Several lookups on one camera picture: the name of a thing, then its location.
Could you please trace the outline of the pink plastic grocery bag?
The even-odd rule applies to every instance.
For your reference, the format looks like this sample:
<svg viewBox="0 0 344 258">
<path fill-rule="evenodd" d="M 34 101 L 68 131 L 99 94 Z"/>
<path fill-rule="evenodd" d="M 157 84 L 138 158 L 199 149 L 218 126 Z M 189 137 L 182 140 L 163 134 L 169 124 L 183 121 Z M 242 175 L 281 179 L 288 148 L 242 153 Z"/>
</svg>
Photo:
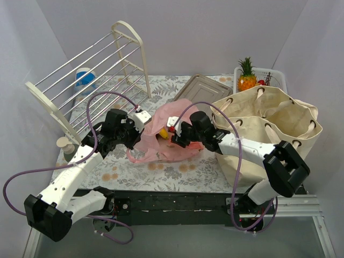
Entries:
<svg viewBox="0 0 344 258">
<path fill-rule="evenodd" d="M 132 151 L 127 149 L 126 155 L 132 163 L 147 163 L 153 161 L 177 162 L 197 155 L 204 149 L 200 142 L 192 142 L 186 148 L 171 142 L 171 139 L 158 139 L 156 135 L 162 129 L 167 129 L 166 124 L 169 117 L 178 117 L 189 105 L 188 99 L 179 99 L 159 107 L 152 120 L 145 126 L 141 140 L 134 146 L 135 151 L 143 153 L 144 156 L 138 158 L 132 155 Z"/>
</svg>

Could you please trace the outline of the beige canvas tote bag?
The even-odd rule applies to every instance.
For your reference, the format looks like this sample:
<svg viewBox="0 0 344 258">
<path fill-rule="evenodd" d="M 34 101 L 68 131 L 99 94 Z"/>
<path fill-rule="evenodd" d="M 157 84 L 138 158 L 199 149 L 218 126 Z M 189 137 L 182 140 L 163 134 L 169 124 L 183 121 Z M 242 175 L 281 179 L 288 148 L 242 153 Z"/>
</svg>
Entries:
<svg viewBox="0 0 344 258">
<path fill-rule="evenodd" d="M 318 109 L 279 88 L 256 86 L 213 103 L 215 127 L 265 144 L 284 140 L 306 158 L 323 128 Z"/>
</svg>

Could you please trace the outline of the toy pineapple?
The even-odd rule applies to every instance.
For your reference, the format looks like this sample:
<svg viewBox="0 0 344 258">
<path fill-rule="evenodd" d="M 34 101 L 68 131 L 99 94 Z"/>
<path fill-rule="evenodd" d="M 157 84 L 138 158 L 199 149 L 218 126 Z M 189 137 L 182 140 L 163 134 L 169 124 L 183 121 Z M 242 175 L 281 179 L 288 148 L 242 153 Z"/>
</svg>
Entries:
<svg viewBox="0 0 344 258">
<path fill-rule="evenodd" d="M 256 75 L 253 73 L 253 66 L 251 57 L 246 57 L 244 60 L 239 60 L 240 77 L 238 79 L 238 90 L 244 91 L 253 88 L 257 83 Z"/>
</svg>

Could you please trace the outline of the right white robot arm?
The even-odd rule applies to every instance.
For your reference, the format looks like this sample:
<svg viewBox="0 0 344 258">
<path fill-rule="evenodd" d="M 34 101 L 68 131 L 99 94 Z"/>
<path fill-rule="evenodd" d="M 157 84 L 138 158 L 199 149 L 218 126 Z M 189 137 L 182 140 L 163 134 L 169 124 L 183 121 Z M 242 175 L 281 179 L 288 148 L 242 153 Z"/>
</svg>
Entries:
<svg viewBox="0 0 344 258">
<path fill-rule="evenodd" d="M 167 128 L 173 134 L 173 143 L 186 148 L 192 142 L 220 155 L 237 156 L 265 169 L 267 179 L 253 184 L 234 203 L 238 212 L 257 213 L 263 204 L 276 196 L 292 197 L 310 169 L 291 143 L 265 144 L 253 140 L 238 140 L 227 130 L 214 127 L 203 111 L 191 114 L 190 122 L 169 117 Z"/>
</svg>

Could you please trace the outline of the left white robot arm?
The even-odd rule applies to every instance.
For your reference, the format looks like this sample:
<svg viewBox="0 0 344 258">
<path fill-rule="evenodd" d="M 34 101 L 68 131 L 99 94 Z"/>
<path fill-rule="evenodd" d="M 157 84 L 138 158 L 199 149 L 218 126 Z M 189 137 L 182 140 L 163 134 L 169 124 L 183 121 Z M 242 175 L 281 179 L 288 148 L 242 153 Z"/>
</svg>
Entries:
<svg viewBox="0 0 344 258">
<path fill-rule="evenodd" d="M 96 187 L 82 197 L 75 192 L 88 175 L 103 162 L 117 145 L 133 149 L 141 140 L 144 127 L 151 120 L 144 110 L 128 114 L 119 109 L 107 112 L 105 121 L 92 127 L 82 140 L 76 153 L 53 182 L 37 196 L 29 195 L 24 201 L 28 224 L 58 242 L 73 223 L 93 212 L 108 215 L 114 210 L 114 193 L 104 187 Z"/>
</svg>

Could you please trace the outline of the toy banana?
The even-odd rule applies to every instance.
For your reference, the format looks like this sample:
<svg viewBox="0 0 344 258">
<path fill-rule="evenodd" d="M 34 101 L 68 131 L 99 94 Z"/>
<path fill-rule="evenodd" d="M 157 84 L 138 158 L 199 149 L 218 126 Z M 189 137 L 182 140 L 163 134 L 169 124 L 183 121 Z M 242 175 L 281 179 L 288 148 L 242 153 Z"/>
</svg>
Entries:
<svg viewBox="0 0 344 258">
<path fill-rule="evenodd" d="M 169 139 L 170 139 L 169 132 L 168 132 L 165 128 L 162 128 L 162 129 L 160 130 L 159 136 L 160 136 L 162 139 L 165 139 L 165 140 L 169 140 Z"/>
</svg>

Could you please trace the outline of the floral table mat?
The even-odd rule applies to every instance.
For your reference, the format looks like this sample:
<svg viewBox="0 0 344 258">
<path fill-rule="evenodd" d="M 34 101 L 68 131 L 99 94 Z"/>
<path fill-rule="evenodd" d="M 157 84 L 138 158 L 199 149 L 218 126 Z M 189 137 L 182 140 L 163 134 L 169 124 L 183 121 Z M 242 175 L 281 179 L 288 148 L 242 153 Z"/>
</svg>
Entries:
<svg viewBox="0 0 344 258">
<path fill-rule="evenodd" d="M 150 114 L 173 101 L 189 76 L 150 76 L 152 96 L 143 89 L 145 80 L 132 76 L 129 83 L 122 76 L 104 76 L 97 84 L 103 91 L 116 91 L 133 99 Z M 80 189 L 102 186 L 113 190 L 231 192 L 214 153 L 200 151 L 196 156 L 178 162 L 153 161 L 134 164 L 126 156 L 126 147 L 118 145 L 81 183 Z"/>
</svg>

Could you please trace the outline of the steel tray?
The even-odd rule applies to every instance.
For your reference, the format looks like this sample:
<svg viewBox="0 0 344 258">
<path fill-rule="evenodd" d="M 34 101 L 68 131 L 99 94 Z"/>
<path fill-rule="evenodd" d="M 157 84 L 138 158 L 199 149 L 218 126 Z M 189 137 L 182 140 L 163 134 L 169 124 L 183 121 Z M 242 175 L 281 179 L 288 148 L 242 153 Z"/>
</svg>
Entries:
<svg viewBox="0 0 344 258">
<path fill-rule="evenodd" d="M 187 99 L 192 103 L 206 101 L 216 102 L 233 93 L 229 87 L 204 75 L 194 75 L 174 97 L 173 101 Z"/>
</svg>

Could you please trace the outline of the grey soap dispenser bottle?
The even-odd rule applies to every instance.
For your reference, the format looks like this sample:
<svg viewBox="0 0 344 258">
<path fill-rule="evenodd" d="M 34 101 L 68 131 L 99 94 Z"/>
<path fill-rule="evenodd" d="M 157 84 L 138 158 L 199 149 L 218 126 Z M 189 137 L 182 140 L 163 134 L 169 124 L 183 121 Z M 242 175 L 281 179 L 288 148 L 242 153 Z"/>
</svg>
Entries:
<svg viewBox="0 0 344 258">
<path fill-rule="evenodd" d="M 71 142 L 67 137 L 60 137 L 56 141 L 56 145 L 63 151 L 63 157 L 69 163 L 75 156 L 79 145 Z"/>
</svg>

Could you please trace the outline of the cream metal shoe rack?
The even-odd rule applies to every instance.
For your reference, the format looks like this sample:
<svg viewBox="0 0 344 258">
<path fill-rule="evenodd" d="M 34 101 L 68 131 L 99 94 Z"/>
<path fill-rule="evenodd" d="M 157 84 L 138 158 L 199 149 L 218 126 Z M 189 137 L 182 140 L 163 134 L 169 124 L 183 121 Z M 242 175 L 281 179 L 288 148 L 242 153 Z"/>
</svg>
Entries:
<svg viewBox="0 0 344 258">
<path fill-rule="evenodd" d="M 103 119 L 111 108 L 133 110 L 128 101 L 111 95 L 112 91 L 138 104 L 152 96 L 143 40 L 122 20 L 40 81 L 25 86 L 76 144 L 89 129 L 85 106 L 92 95 L 103 92 L 90 104 L 92 123 Z"/>
</svg>

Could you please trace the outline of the blue white container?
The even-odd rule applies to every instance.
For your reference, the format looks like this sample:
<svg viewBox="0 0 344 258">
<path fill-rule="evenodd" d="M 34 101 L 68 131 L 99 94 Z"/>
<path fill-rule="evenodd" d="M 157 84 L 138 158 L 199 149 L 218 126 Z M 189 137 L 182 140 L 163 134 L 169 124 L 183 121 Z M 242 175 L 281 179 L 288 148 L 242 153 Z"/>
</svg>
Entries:
<svg viewBox="0 0 344 258">
<path fill-rule="evenodd" d="M 82 77 L 84 74 L 86 74 L 90 69 L 89 68 L 79 68 L 76 71 L 75 79 L 78 80 L 80 77 Z M 78 93 L 79 91 L 85 89 L 82 93 L 80 93 L 76 99 L 78 101 L 81 101 L 88 95 L 90 95 L 96 88 L 97 85 L 94 83 L 90 86 L 88 84 L 93 81 L 96 78 L 96 73 L 94 71 L 91 71 L 88 75 L 86 75 L 84 78 L 77 81 L 74 85 L 74 92 Z"/>
</svg>

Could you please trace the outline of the red toy fruit with stem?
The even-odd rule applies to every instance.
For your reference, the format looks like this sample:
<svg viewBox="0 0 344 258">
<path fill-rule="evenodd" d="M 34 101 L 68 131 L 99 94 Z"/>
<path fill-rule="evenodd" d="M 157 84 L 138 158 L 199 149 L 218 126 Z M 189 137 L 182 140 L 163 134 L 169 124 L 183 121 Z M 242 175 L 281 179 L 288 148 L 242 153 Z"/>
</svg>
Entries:
<svg viewBox="0 0 344 258">
<path fill-rule="evenodd" d="M 267 86 L 271 86 L 271 78 L 272 78 L 272 74 L 271 74 L 271 72 L 268 72 L 268 73 L 266 74 L 266 77 L 265 77 L 264 80 L 258 80 L 258 81 L 256 82 L 256 86 L 257 86 L 257 85 L 267 85 Z"/>
</svg>

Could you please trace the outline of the white plastic basket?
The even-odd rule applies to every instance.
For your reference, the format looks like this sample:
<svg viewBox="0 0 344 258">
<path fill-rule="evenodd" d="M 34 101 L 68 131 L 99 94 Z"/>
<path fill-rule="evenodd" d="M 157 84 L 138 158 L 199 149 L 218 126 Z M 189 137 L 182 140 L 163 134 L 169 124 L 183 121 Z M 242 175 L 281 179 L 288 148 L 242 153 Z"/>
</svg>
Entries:
<svg viewBox="0 0 344 258">
<path fill-rule="evenodd" d="M 241 67 L 236 67 L 233 74 L 233 93 L 236 94 L 238 90 L 238 79 L 240 77 Z M 253 73 L 256 75 L 257 80 L 266 80 L 268 77 L 270 78 L 269 86 L 280 88 L 286 94 L 288 93 L 286 87 L 285 76 L 282 72 L 273 69 L 266 69 L 266 68 L 252 68 Z"/>
</svg>

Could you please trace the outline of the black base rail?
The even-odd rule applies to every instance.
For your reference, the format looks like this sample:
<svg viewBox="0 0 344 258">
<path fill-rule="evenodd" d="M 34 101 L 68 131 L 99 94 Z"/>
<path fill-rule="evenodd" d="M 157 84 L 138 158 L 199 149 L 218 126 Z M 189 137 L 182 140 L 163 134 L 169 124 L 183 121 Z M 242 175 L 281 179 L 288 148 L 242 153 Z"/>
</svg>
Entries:
<svg viewBox="0 0 344 258">
<path fill-rule="evenodd" d="M 114 211 L 95 211 L 93 216 L 114 214 L 129 226 L 233 225 L 230 193 L 116 190 L 113 194 Z"/>
</svg>

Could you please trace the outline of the aluminium frame rail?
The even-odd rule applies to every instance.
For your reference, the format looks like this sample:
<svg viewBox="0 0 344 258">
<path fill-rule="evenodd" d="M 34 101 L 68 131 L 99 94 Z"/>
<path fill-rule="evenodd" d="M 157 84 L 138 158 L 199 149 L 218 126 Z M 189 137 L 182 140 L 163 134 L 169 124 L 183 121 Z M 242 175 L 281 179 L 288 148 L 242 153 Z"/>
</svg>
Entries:
<svg viewBox="0 0 344 258">
<path fill-rule="evenodd" d="M 323 211 L 316 195 L 278 197 L 277 217 L 321 217 Z"/>
</svg>

